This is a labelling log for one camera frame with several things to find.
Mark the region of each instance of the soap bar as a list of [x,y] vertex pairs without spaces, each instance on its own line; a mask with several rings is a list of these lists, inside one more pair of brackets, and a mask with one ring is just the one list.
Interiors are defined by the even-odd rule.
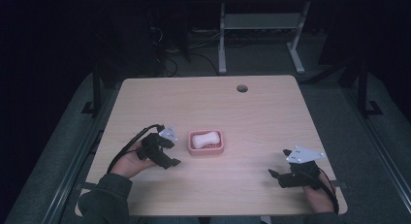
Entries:
[[196,149],[202,148],[208,144],[219,144],[220,136],[217,132],[212,131],[204,135],[195,135],[192,138],[193,147]]

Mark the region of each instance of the hole in table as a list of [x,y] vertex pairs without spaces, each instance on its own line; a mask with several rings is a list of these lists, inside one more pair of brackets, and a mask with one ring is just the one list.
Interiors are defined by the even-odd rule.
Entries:
[[247,90],[248,90],[248,87],[246,85],[238,85],[237,86],[237,91],[239,91],[241,93],[247,92]]

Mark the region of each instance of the white object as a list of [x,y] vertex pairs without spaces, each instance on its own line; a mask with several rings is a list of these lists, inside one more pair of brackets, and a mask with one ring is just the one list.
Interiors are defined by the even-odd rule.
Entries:
[[168,139],[172,142],[177,142],[178,141],[178,137],[175,134],[174,131],[174,126],[170,126],[165,128],[163,131],[161,131],[160,133],[158,133],[158,135],[160,135],[161,137]]
[[287,161],[289,163],[301,164],[325,157],[327,156],[323,152],[296,146],[293,152],[291,152],[291,154],[287,157]]
[[220,143],[220,136],[217,132],[212,131],[204,135],[196,135],[192,138],[193,147],[196,149],[203,148],[208,144],[219,144]]

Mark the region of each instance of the white tag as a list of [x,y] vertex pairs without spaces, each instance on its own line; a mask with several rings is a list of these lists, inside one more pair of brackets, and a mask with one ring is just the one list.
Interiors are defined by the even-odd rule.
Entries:
[[158,133],[158,135],[160,135],[161,137],[168,139],[172,142],[177,142],[178,141],[178,137],[175,134],[174,131],[174,126],[170,126],[165,128],[163,131],[161,131],[160,133]]
[[327,157],[325,153],[296,146],[293,152],[291,152],[291,154],[287,157],[287,161],[289,163],[301,164],[325,157]]

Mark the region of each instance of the black cloth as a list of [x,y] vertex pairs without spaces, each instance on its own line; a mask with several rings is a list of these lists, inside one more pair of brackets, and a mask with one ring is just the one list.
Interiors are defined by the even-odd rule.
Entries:
[[[82,213],[81,223],[87,224],[127,224],[129,211],[127,198],[132,181],[116,174],[104,175],[97,186],[79,198],[79,210]],[[338,215],[333,212],[316,213],[306,216],[304,224],[342,224]]]

